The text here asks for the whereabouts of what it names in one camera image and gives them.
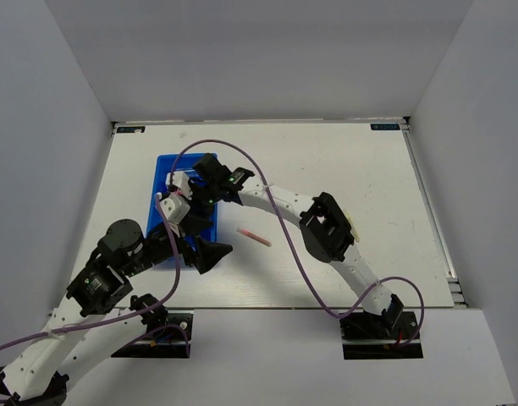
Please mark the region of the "pink thin pen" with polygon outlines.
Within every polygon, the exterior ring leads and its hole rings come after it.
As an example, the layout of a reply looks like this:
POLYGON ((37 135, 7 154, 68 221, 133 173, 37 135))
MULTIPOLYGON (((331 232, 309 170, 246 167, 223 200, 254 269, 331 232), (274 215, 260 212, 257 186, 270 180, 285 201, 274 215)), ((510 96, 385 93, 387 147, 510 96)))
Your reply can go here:
POLYGON ((240 233, 241 235, 249 238, 249 239, 253 239, 254 241, 258 242, 259 244, 265 245, 267 247, 271 247, 272 246, 272 242, 271 241, 269 241, 269 240, 259 236, 256 233, 251 232, 250 230, 247 230, 247 229, 244 229, 244 228, 237 228, 237 232, 240 233))

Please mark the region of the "cream thin pen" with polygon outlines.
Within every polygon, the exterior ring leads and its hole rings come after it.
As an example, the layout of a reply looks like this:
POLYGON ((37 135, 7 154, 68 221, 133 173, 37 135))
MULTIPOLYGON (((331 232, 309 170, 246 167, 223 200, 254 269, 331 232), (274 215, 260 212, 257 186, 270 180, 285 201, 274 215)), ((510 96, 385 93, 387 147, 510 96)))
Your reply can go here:
POLYGON ((360 237, 359 237, 359 234, 356 230, 356 227, 355 227, 355 222, 353 221, 351 215, 349 214, 349 212, 347 212, 346 210, 344 210, 344 216, 345 218, 347 219, 349 225, 350 225, 350 228, 351 228, 351 235, 353 236, 354 240, 356 243, 360 242, 360 237))

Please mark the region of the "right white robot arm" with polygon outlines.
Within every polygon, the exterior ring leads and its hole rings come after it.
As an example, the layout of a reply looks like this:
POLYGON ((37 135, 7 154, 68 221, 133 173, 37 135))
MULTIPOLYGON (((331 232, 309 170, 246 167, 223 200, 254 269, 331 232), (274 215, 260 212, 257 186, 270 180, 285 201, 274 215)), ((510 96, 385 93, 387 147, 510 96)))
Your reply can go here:
POLYGON ((194 165, 199 183, 191 183, 192 201, 211 206, 219 201, 256 208, 289 222, 301 232, 304 246, 315 260, 330 265, 362 299, 367 324, 380 338, 401 326, 404 305, 386 288, 363 259, 353 228, 334 197, 326 192, 311 197, 267 184, 251 170, 230 170, 207 153, 194 165))

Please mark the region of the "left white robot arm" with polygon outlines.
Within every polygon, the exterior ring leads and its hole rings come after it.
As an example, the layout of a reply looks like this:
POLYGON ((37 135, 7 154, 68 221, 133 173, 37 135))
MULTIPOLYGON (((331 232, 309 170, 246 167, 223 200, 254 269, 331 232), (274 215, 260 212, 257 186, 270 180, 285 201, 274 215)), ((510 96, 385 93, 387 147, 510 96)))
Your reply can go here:
POLYGON ((143 233, 134 220, 113 222, 44 329, 0 346, 3 351, 27 345, 13 362, 0 367, 0 404, 60 405, 76 381, 122 347, 178 329, 163 299, 131 295, 130 279, 169 259, 204 274, 232 250, 200 235, 190 244, 164 223, 143 233), (111 317, 128 295, 128 311, 111 317))

